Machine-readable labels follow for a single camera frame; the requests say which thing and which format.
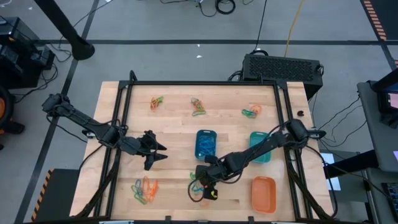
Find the orange container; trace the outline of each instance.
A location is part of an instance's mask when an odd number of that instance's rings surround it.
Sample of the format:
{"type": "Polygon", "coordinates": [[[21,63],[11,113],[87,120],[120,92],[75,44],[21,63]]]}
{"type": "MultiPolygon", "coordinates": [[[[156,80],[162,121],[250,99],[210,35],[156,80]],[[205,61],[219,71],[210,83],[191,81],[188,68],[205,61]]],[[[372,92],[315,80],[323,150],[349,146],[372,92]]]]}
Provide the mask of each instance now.
{"type": "Polygon", "coordinates": [[[256,212],[274,213],[276,183],[270,177],[255,177],[252,184],[251,206],[256,212]]]}

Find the black metal frame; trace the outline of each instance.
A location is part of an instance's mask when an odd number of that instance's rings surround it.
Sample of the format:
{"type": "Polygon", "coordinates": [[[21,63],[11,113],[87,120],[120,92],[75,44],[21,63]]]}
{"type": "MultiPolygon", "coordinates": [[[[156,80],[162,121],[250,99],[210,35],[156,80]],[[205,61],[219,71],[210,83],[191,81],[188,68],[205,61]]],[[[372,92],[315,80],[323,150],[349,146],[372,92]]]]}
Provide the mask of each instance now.
{"type": "MultiPolygon", "coordinates": [[[[274,88],[275,102],[276,102],[276,108],[277,108],[279,124],[283,124],[283,122],[284,122],[282,104],[280,102],[280,95],[279,95],[279,86],[278,86],[278,84],[276,82],[273,82],[273,81],[271,81],[271,82],[270,81],[262,82],[262,83],[259,83],[259,82],[137,81],[136,77],[134,77],[132,80],[120,81],[119,82],[118,92],[116,94],[116,101],[115,101],[115,107],[114,107],[112,119],[116,119],[118,117],[119,108],[120,108],[120,104],[121,104],[122,93],[123,93],[123,90],[125,88],[127,88],[126,101],[125,101],[125,104],[124,104],[123,115],[122,115],[122,118],[121,118],[122,125],[125,125],[126,121],[127,121],[127,114],[128,114],[128,111],[129,111],[129,105],[130,105],[130,99],[131,99],[131,93],[132,93],[133,85],[231,85],[231,86],[234,86],[234,85],[237,85],[237,86],[241,86],[241,85],[253,85],[253,86],[265,85],[265,86],[272,86],[274,88]]],[[[285,85],[281,85],[281,86],[283,86],[282,88],[284,89],[284,98],[285,98],[285,104],[286,104],[286,108],[287,108],[288,119],[292,119],[293,118],[292,107],[290,105],[290,99],[289,99],[289,93],[287,91],[287,85],[285,84],[285,85]]],[[[104,163],[103,163],[103,168],[102,168],[102,173],[101,173],[100,184],[102,184],[104,182],[104,178],[106,177],[106,174],[108,172],[109,163],[110,163],[110,160],[111,160],[110,159],[111,158],[111,156],[110,156],[111,155],[111,150],[112,150],[111,148],[107,148],[106,149],[106,153],[105,153],[105,157],[104,157],[104,163]]],[[[287,148],[284,149],[286,164],[288,164],[288,162],[290,162],[290,153],[289,153],[289,151],[290,150],[287,149],[287,148]]],[[[120,157],[121,157],[121,151],[117,150],[114,162],[117,162],[119,164],[120,157]]],[[[304,176],[304,171],[303,171],[301,158],[300,158],[300,156],[298,154],[296,154],[296,158],[297,158],[298,173],[300,175],[300,178],[301,178],[302,182],[305,184],[306,181],[305,181],[305,176],[304,176]]],[[[107,206],[106,206],[106,214],[105,214],[106,217],[110,217],[111,214],[112,214],[113,200],[114,200],[114,194],[115,194],[115,190],[116,190],[116,181],[117,181],[117,175],[111,181],[111,186],[110,186],[110,189],[109,189],[109,197],[108,197],[107,206]]],[[[298,220],[299,218],[301,218],[300,209],[299,209],[299,203],[298,203],[298,198],[297,198],[296,187],[295,187],[294,181],[291,178],[289,178],[289,187],[290,187],[290,192],[291,192],[291,196],[292,196],[294,216],[295,216],[295,219],[298,220]]],[[[101,201],[102,201],[102,198],[96,204],[96,207],[95,207],[95,210],[94,210],[94,216],[100,215],[101,201]]],[[[306,200],[304,200],[304,201],[305,201],[305,209],[306,209],[307,218],[311,218],[312,219],[312,210],[311,210],[311,208],[309,206],[309,203],[306,200]]],[[[248,217],[248,218],[249,218],[249,222],[250,222],[251,219],[254,222],[254,219],[252,217],[248,217]]]]}

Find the black computer box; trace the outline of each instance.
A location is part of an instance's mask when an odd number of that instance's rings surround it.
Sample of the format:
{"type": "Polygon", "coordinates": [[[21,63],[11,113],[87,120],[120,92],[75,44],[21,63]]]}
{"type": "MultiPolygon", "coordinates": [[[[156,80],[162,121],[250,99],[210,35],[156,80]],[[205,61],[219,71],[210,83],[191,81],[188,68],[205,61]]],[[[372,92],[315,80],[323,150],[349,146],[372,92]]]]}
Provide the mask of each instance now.
{"type": "Polygon", "coordinates": [[[322,87],[322,74],[318,60],[246,54],[240,80],[303,82],[309,100],[322,87]]]}

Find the gray concrete floor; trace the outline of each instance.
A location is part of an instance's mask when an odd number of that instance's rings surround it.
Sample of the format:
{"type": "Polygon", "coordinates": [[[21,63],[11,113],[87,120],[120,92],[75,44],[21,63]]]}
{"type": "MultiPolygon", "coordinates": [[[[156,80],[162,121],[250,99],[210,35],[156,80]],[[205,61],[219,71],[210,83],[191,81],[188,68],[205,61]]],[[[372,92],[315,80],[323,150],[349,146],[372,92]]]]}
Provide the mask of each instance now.
{"type": "MultiPolygon", "coordinates": [[[[89,12],[94,0],[57,2],[74,24],[89,12]]],[[[268,0],[261,39],[287,39],[299,2],[268,0]]],[[[105,0],[99,0],[99,5],[104,3],[105,0]]],[[[244,6],[238,0],[236,11],[231,15],[218,14],[207,18],[200,14],[199,8],[191,1],[161,4],[155,0],[114,0],[96,12],[88,39],[255,40],[263,3],[263,0],[254,0],[244,6]]],[[[203,10],[207,14],[213,12],[213,1],[205,0],[203,10]]],[[[41,39],[54,40],[60,37],[60,33],[33,0],[14,0],[0,7],[0,15],[19,16],[41,39]]],[[[80,34],[85,24],[86,19],[77,25],[80,34]]],[[[359,0],[306,0],[292,40],[377,40],[377,37],[359,0]]],[[[75,107],[93,115],[103,81],[127,79],[130,70],[134,70],[140,80],[226,80],[241,68],[244,54],[253,47],[248,44],[95,45],[95,55],[78,62],[68,95],[75,107]]],[[[260,45],[259,48],[267,50],[270,55],[283,56],[285,46],[260,45]]],[[[398,59],[398,47],[389,47],[389,50],[398,59]]],[[[319,60],[325,66],[324,86],[318,92],[313,112],[317,126],[358,97],[357,82],[378,80],[391,71],[382,49],[377,45],[291,45],[288,57],[319,60]]],[[[37,91],[16,105],[15,119],[26,125],[26,131],[18,136],[0,136],[0,141],[6,145],[0,152],[0,223],[12,223],[15,220],[49,127],[41,104],[49,93],[61,92],[71,62],[72,59],[56,63],[59,69],[57,80],[46,90],[37,91]]],[[[338,141],[342,141],[363,121],[362,110],[356,110],[337,129],[338,141]]],[[[59,124],[73,133],[81,131],[81,128],[64,119],[59,124]]],[[[325,130],[330,130],[334,124],[332,122],[325,126],[325,130]]],[[[336,149],[364,152],[371,148],[365,126],[336,149]]],[[[82,142],[62,130],[55,131],[25,221],[30,220],[47,171],[51,168],[77,169],[84,150],[82,142]]],[[[341,205],[338,216],[352,221],[366,218],[364,208],[357,203],[341,205]]]]}

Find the orange and black hazard tape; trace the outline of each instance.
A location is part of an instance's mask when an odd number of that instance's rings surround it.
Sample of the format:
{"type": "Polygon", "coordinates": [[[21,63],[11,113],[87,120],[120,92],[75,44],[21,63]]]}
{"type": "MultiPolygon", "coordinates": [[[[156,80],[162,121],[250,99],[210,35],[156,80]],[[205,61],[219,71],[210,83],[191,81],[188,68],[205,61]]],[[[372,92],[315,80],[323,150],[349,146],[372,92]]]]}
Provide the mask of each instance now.
{"type": "Polygon", "coordinates": [[[372,23],[376,28],[377,34],[379,34],[380,39],[387,40],[386,33],[384,32],[383,26],[381,25],[380,20],[377,17],[376,12],[374,11],[372,3],[370,1],[363,1],[363,3],[365,4],[366,10],[371,17],[372,23]]]}
{"type": "Polygon", "coordinates": [[[32,218],[30,218],[30,220],[32,222],[34,222],[36,220],[37,212],[39,211],[40,204],[42,203],[42,200],[43,200],[43,197],[44,197],[45,189],[47,188],[47,184],[49,184],[49,180],[50,180],[50,177],[51,177],[51,174],[52,174],[53,171],[54,171],[54,169],[50,169],[47,172],[47,175],[45,176],[44,184],[42,186],[42,190],[40,191],[39,198],[37,199],[36,206],[35,206],[35,208],[33,210],[32,218]]]}

